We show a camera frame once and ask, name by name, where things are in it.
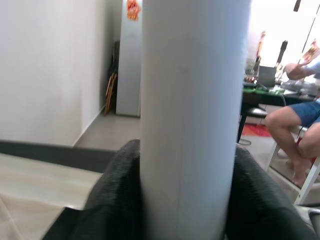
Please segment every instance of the white cylindrical pole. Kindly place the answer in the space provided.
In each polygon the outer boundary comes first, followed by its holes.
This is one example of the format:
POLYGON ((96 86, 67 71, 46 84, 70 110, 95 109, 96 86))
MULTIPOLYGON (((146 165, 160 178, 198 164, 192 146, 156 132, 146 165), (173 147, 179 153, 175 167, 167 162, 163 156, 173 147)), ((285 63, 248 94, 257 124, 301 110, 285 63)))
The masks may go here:
POLYGON ((224 234, 250 0, 144 0, 141 183, 151 240, 224 234))

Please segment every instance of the person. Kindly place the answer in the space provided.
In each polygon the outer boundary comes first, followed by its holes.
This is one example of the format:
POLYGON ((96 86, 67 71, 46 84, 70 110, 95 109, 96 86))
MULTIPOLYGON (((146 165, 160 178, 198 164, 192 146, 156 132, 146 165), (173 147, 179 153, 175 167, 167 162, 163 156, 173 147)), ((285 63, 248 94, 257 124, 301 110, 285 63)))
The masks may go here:
MULTIPOLYGON (((284 71, 291 80, 320 73, 320 56, 311 62, 290 63, 284 71)), ((273 139, 291 159, 293 183, 302 186, 306 180, 306 170, 311 167, 311 159, 320 155, 320 99, 285 106, 268 114, 265 122, 273 139), (308 130, 296 144, 290 128, 299 125, 308 127, 308 130)))

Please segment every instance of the dark fabric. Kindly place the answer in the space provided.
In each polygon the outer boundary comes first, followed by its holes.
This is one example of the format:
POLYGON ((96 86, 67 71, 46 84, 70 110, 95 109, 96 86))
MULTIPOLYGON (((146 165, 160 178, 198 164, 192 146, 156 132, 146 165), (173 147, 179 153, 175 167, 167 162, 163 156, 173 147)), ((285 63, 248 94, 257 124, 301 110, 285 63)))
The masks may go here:
POLYGON ((70 239, 140 240, 142 216, 140 141, 132 140, 94 185, 70 239))
POLYGON ((65 208, 55 220, 43 240, 68 240, 70 233, 75 229, 80 211, 65 208))
POLYGON ((226 233, 229 240, 316 240, 250 153, 237 146, 226 233))
POLYGON ((0 141, 0 153, 103 173, 115 151, 0 141))

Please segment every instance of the black chair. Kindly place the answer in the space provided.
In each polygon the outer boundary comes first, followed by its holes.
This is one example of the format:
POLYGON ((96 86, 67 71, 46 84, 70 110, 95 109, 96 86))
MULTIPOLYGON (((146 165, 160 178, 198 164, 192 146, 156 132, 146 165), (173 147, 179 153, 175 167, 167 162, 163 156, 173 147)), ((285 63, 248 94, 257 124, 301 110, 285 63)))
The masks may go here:
POLYGON ((268 115, 268 113, 266 112, 266 110, 263 108, 260 108, 260 107, 251 107, 249 109, 246 109, 246 108, 242 109, 240 124, 239 124, 239 128, 238 128, 238 136, 237 136, 236 142, 239 143, 239 141, 241 139, 242 131, 244 130, 247 117, 264 119, 267 115, 268 115))

